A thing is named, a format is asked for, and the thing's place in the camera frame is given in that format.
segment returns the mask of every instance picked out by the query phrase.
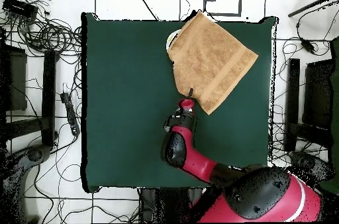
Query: metal stand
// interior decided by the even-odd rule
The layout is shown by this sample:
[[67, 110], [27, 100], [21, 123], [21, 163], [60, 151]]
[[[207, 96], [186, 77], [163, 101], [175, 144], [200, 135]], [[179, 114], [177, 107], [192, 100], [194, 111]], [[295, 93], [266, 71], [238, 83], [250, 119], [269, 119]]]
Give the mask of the metal stand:
[[[10, 57], [5, 44], [5, 33], [0, 30], [0, 223], [28, 223], [24, 212], [24, 184], [29, 170], [48, 159], [57, 138], [54, 131], [55, 77], [58, 55], [44, 53], [44, 83], [42, 90], [42, 118], [6, 123], [9, 98]], [[7, 140], [41, 131], [42, 145], [31, 146], [6, 155]]]

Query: power cord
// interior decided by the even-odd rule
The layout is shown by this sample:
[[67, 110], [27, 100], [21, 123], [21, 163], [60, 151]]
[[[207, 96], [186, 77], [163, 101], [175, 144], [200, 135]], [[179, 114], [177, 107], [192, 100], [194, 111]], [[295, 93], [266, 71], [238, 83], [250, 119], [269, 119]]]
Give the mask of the power cord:
[[311, 41], [310, 41], [310, 40], [306, 40], [306, 39], [304, 39], [303, 37], [300, 36], [300, 34], [299, 34], [300, 21], [301, 21], [301, 19], [302, 19], [303, 17], [305, 17], [305, 16], [308, 15], [309, 13], [313, 13], [313, 12], [315, 12], [315, 11], [319, 11], [320, 9], [324, 9], [325, 7], [328, 7], [328, 6], [337, 4], [337, 3], [339, 3], [339, 1], [333, 1], [333, 2], [331, 2], [331, 3], [322, 5], [321, 7], [317, 8], [317, 9], [313, 9], [312, 11], [309, 11], [309, 12], [305, 13], [305, 14], [302, 15], [302, 16], [299, 18], [299, 20], [298, 20], [298, 23], [297, 23], [296, 27], [297, 27], [297, 34], [298, 34], [298, 37], [299, 37], [299, 39], [300, 39], [300, 41], [301, 41], [301, 45], [303, 46], [303, 48], [304, 48], [305, 50], [307, 50], [307, 51], [310, 52], [311, 54], [314, 54], [315, 56], [323, 56], [323, 55], [325, 55], [325, 54], [330, 50], [330, 46], [329, 46], [329, 44], [327, 43], [327, 41], [325, 40], [325, 38], [327, 37], [328, 33], [330, 32], [330, 29], [332, 28], [332, 25], [333, 25], [333, 23], [334, 23], [334, 20], [335, 20], [337, 14], [339, 13], [339, 10], [337, 10], [335, 16], [333, 17], [333, 20], [332, 20], [332, 23], [331, 23], [331, 25], [330, 25], [330, 28], [328, 29], [327, 33], [325, 34], [325, 36], [324, 36], [324, 38], [323, 38], [323, 40], [322, 40], [322, 43], [323, 43], [324, 45], [325, 45], [325, 42], [328, 44], [328, 45], [325, 45], [325, 46], [327, 47], [327, 51], [326, 51], [325, 53], [323, 53], [323, 54], [316, 54], [316, 53], [315, 53], [315, 52], [316, 52], [315, 47], [312, 45]]
[[145, 2], [145, 0], [142, 0], [143, 2], [144, 2], [144, 4], [145, 4], [145, 6], [147, 7], [147, 9], [149, 10], [149, 12], [152, 14], [152, 16], [154, 17], [154, 19], [156, 19], [157, 21], [159, 20], [159, 18], [157, 18], [154, 14], [153, 14], [153, 12], [151, 11], [151, 9], [149, 8], [149, 6], [147, 5], [147, 3]]
[[189, 10], [191, 9], [191, 4], [190, 4], [190, 2], [188, 2], [188, 0], [185, 0], [185, 1], [188, 3], [188, 5], [189, 5], [189, 8], [188, 8], [188, 10], [187, 10], [186, 14], [185, 14], [185, 15], [183, 15], [183, 16], [180, 18], [180, 20], [182, 20], [182, 18], [183, 18], [183, 17], [185, 17], [186, 15], [188, 15], [188, 13], [189, 13]]

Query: cable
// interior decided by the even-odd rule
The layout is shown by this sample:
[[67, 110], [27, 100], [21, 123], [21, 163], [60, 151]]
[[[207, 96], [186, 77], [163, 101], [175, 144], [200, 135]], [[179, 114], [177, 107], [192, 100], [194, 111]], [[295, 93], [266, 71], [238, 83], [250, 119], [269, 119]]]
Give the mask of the cable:
[[182, 18], [185, 17], [186, 15], [188, 15], [189, 10], [191, 9], [191, 4], [188, 2], [188, 0], [185, 0], [185, 1], [188, 3], [189, 8], [188, 8], [188, 10], [187, 10], [187, 13], [186, 13], [185, 15], [183, 15]]
[[298, 23], [297, 23], [297, 25], [296, 25], [296, 27], [297, 27], [297, 34], [298, 34], [298, 37], [299, 37], [299, 39], [300, 39], [300, 41], [301, 41], [301, 44], [305, 47], [305, 49], [306, 49], [308, 52], [314, 54], [315, 56], [323, 56], [323, 55], [325, 55], [325, 54], [330, 50], [330, 45], [328, 44], [328, 41], [325, 40], [325, 38], [327, 37], [328, 33], [330, 32], [330, 29], [332, 28], [332, 25], [333, 25], [333, 23], [334, 23], [334, 20], [335, 20], [337, 14], [339, 13], [339, 10], [337, 10], [336, 14], [334, 15], [333, 20], [332, 20], [331, 25], [330, 25], [330, 28], [328, 29], [328, 31], [327, 31], [327, 33], [325, 34], [324, 38], [323, 38], [322, 40], [320, 40], [324, 45], [325, 45], [325, 43], [327, 43], [327, 45], [325, 45], [325, 47], [327, 48], [327, 50], [326, 50], [326, 52], [324, 52], [324, 53], [322, 53], [322, 54], [316, 54], [316, 53], [315, 53], [317, 50], [314, 50], [314, 47], [313, 47], [312, 44], [311, 44], [311, 42], [312, 42], [311, 40], [305, 40], [303, 37], [300, 36], [300, 34], [299, 34], [300, 21], [301, 21], [301, 19], [302, 19], [303, 17], [305, 17], [305, 16], [308, 15], [309, 13], [313, 13], [313, 12], [315, 12], [315, 11], [319, 11], [320, 9], [323, 9], [323, 8], [325, 8], [325, 7], [327, 7], [327, 6], [334, 5], [334, 4], [336, 4], [336, 3], [339, 3], [339, 1], [333, 1], [333, 2], [331, 2], [331, 3], [327, 3], [327, 4], [322, 5], [321, 7], [317, 8], [317, 9], [313, 9], [312, 11], [309, 11], [309, 12], [305, 13], [304, 15], [302, 15], [302, 16], [299, 18]]
[[156, 19], [156, 20], [158, 21], [159, 18], [157, 18], [157, 17], [153, 14], [153, 12], [152, 12], [151, 9], [148, 7], [148, 5], [147, 5], [147, 3], [145, 2], [145, 0], [142, 0], [142, 1], [144, 2], [145, 6], [146, 6], [147, 9], [150, 11], [150, 13], [153, 15], [154, 19]]
[[34, 184], [33, 184], [33, 185], [34, 185], [36, 191], [38, 191], [41, 195], [47, 197], [47, 198], [52, 202], [52, 206], [50, 207], [50, 209], [48, 210], [48, 213], [45, 215], [44, 219], [42, 220], [42, 223], [41, 223], [41, 224], [44, 224], [44, 222], [45, 222], [47, 216], [50, 214], [52, 208], [54, 207], [54, 201], [53, 201], [53, 199], [51, 199], [49, 196], [47, 196], [46, 194], [42, 193], [42, 192], [38, 189], [38, 186], [36, 186], [36, 179], [38, 178], [39, 173], [40, 173], [40, 164], [38, 165], [38, 173], [37, 173], [36, 176], [35, 176]]

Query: floor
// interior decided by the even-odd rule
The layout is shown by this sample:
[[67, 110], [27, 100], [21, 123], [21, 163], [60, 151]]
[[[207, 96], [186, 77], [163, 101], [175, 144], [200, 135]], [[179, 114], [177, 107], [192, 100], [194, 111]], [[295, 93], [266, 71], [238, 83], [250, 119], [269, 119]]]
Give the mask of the floor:
[[[172, 21], [184, 19], [189, 15], [191, 10], [198, 10], [203, 8], [202, 0], [145, 0], [152, 12], [160, 20]], [[296, 37], [296, 24], [299, 17], [296, 15], [289, 18], [287, 15], [308, 3], [315, 0], [242, 0], [241, 17], [215, 17], [221, 21], [248, 21], [258, 22], [263, 17], [274, 16], [279, 18], [277, 26], [277, 72], [284, 66], [284, 53], [286, 57], [294, 57], [301, 59], [301, 80], [303, 84], [305, 77], [305, 66], [309, 62], [314, 62], [322, 59], [331, 58], [330, 51], [326, 52], [326, 47], [322, 42], [318, 43], [318, 54], [323, 56], [312, 55], [301, 48], [298, 40], [287, 39]], [[49, 19], [60, 19], [67, 22], [72, 30], [75, 30], [80, 24], [80, 14], [82, 12], [96, 13], [100, 19], [153, 19], [153, 16], [147, 10], [146, 6], [141, 0], [46, 0], [48, 6], [45, 10], [50, 12]], [[215, 3], [207, 3], [207, 11], [216, 13], [237, 13], [238, 0], [217, 0]], [[325, 35], [327, 40], [338, 36], [339, 26], [335, 23], [328, 34], [327, 30], [330, 28], [332, 20], [338, 10], [337, 6], [327, 7], [305, 16], [301, 21], [299, 32], [303, 38], [322, 40]], [[12, 35], [12, 45], [19, 46], [15, 41], [20, 42], [16, 33]], [[26, 53], [31, 55], [30, 51], [26, 49]], [[66, 60], [69, 63], [77, 60], [76, 56], [67, 56]], [[42, 63], [43, 59], [37, 57], [28, 58], [26, 79], [27, 87], [38, 87], [37, 83], [42, 83]], [[61, 93], [67, 90], [73, 84], [73, 75], [75, 73], [75, 64], [67, 64], [64, 61], [59, 61], [56, 71], [56, 91]], [[282, 79], [285, 77], [285, 72], [281, 72]], [[277, 76], [275, 81], [275, 116], [274, 121], [279, 125], [283, 123], [283, 113], [285, 96], [281, 95], [285, 91], [285, 82]], [[32, 105], [38, 115], [41, 115], [41, 95], [40, 89], [27, 88], [26, 94], [31, 100]], [[81, 115], [81, 90], [78, 94], [75, 92], [72, 95], [74, 107], [77, 108], [78, 115]], [[299, 102], [300, 109], [302, 109], [303, 100]], [[13, 111], [12, 117], [8, 117], [8, 121], [16, 121], [18, 119], [27, 119], [22, 117], [24, 115], [34, 115], [31, 107], [26, 111]], [[72, 141], [73, 137], [70, 133], [70, 128], [67, 123], [66, 109], [61, 101], [56, 101], [56, 129], [60, 130], [60, 139], [58, 141], [59, 148], [67, 145]], [[277, 134], [275, 138], [279, 140], [282, 136], [282, 130], [275, 126]], [[30, 134], [24, 137], [13, 139], [12, 142], [7, 143], [8, 150], [15, 152], [27, 146], [32, 142], [39, 143], [40, 133]], [[279, 148], [279, 143], [275, 143], [276, 148]], [[298, 142], [298, 148], [302, 149], [304, 143]], [[325, 150], [319, 146], [312, 144], [307, 150], [313, 150], [313, 154], [320, 153], [319, 156], [326, 160], [327, 154]], [[282, 156], [283, 152], [275, 150], [274, 162], [279, 166], [287, 166], [289, 159], [287, 156]], [[79, 179], [79, 166], [81, 163], [81, 135], [78, 140], [71, 146], [60, 150], [58, 154], [53, 154], [50, 158], [42, 164], [39, 173], [37, 186], [40, 191], [51, 197], [54, 205], [50, 213], [45, 219], [45, 223], [118, 223], [126, 221], [135, 213], [138, 207], [138, 193], [136, 189], [132, 188], [102, 188], [98, 193], [87, 194], [83, 191], [81, 180]], [[40, 223], [52, 206], [50, 199], [45, 198], [39, 194], [33, 186], [34, 178], [37, 174], [37, 167], [33, 168], [26, 181], [25, 203], [26, 210], [29, 215], [39, 215]], [[58, 215], [58, 210], [62, 209], [62, 220]]]

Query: black cable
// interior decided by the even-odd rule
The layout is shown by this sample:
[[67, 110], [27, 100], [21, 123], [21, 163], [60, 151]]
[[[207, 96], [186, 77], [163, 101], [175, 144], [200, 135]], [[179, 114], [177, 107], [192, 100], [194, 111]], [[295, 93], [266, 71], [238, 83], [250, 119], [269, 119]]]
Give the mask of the black cable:
[[97, 209], [100, 209], [103, 213], [105, 213], [105, 214], [107, 214], [107, 215], [109, 215], [109, 216], [111, 216], [111, 217], [114, 217], [116, 220], [119, 220], [120, 222], [129, 223], [128, 221], [123, 221], [123, 220], [120, 219], [121, 217], [127, 217], [126, 215], [121, 215], [120, 217], [118, 217], [118, 216], [116, 216], [116, 215], [113, 215], [113, 214], [111, 214], [111, 213], [105, 211], [102, 207], [99, 207], [98, 205], [94, 205], [93, 207], [88, 207], [87, 209], [82, 209], [82, 210], [80, 210], [80, 211], [71, 211], [71, 212], [69, 212], [69, 213], [65, 216], [65, 218], [62, 220], [62, 222], [61, 222], [60, 224], [65, 223], [65, 220], [66, 220], [66, 218], [67, 218], [69, 215], [71, 215], [71, 214], [73, 214], [73, 213], [83, 213], [83, 212], [85, 212], [85, 211], [89, 211], [90, 209], [93, 209], [94, 207], [96, 207]]
[[189, 10], [191, 9], [191, 4], [188, 2], [188, 0], [185, 0], [185, 1], [188, 3], [189, 8], [188, 8], [188, 10], [187, 10], [187, 13], [186, 13], [185, 15], [183, 15], [183, 16], [180, 18], [180, 20], [181, 20], [183, 17], [185, 17], [186, 15], [188, 15]]
[[[305, 45], [306, 47], [308, 47], [309, 44], [310, 44], [312, 41], [311, 41], [311, 40], [305, 40], [305, 39], [304, 39], [303, 37], [301, 37], [300, 34], [299, 34], [299, 28], [300, 28], [300, 21], [301, 21], [301, 19], [302, 19], [303, 17], [305, 17], [306, 15], [308, 15], [309, 13], [313, 13], [313, 12], [315, 12], [315, 11], [319, 11], [320, 9], [323, 9], [323, 8], [325, 8], [325, 7], [327, 7], [327, 6], [334, 5], [334, 4], [336, 4], [336, 3], [339, 3], [339, 1], [333, 1], [333, 2], [331, 2], [331, 3], [327, 3], [327, 4], [325, 4], [325, 5], [322, 5], [321, 7], [317, 8], [317, 9], [313, 9], [312, 11], [309, 11], [309, 12], [305, 13], [304, 15], [302, 15], [302, 16], [299, 18], [298, 23], [297, 23], [297, 25], [296, 25], [296, 27], [297, 27], [297, 34], [298, 34], [298, 37], [299, 37], [299, 39], [301, 40], [301, 42], [304, 43], [304, 45]], [[324, 38], [323, 38], [322, 40], [320, 40], [324, 45], [325, 45], [325, 43], [327, 43], [327, 45], [325, 45], [325, 47], [327, 48], [326, 52], [324, 52], [324, 53], [322, 53], [322, 54], [316, 54], [316, 53], [315, 53], [316, 51], [311, 50], [311, 46], [309, 46], [309, 47], [307, 48], [307, 50], [308, 50], [309, 52], [311, 52], [312, 54], [314, 54], [315, 56], [323, 56], [323, 55], [325, 55], [325, 54], [330, 50], [330, 45], [328, 44], [328, 41], [325, 40], [325, 38], [327, 37], [328, 33], [330, 32], [330, 29], [332, 28], [332, 25], [333, 25], [334, 20], [335, 20], [335, 18], [336, 18], [336, 16], [337, 16], [338, 13], [339, 13], [339, 10], [337, 10], [336, 14], [334, 15], [333, 20], [332, 20], [331, 25], [330, 25], [330, 28], [328, 29], [328, 31], [327, 31], [327, 33], [325, 34]]]
[[45, 215], [44, 219], [42, 220], [42, 223], [41, 223], [41, 224], [44, 224], [44, 222], [45, 222], [47, 216], [50, 214], [52, 208], [54, 207], [54, 201], [53, 201], [53, 199], [51, 199], [49, 196], [47, 196], [46, 194], [42, 193], [42, 192], [38, 189], [38, 186], [36, 186], [36, 179], [38, 178], [39, 173], [40, 173], [40, 164], [38, 165], [38, 173], [37, 173], [36, 176], [35, 176], [33, 185], [34, 185], [36, 191], [38, 191], [41, 195], [47, 197], [47, 198], [52, 202], [52, 206], [50, 207], [48, 213]]
[[147, 9], [150, 11], [150, 13], [153, 15], [153, 17], [158, 21], [159, 18], [157, 18], [157, 17], [153, 14], [153, 12], [152, 12], [151, 9], [148, 7], [148, 5], [147, 5], [147, 3], [145, 2], [145, 0], [142, 0], [142, 1], [144, 2], [145, 6], [146, 6]]

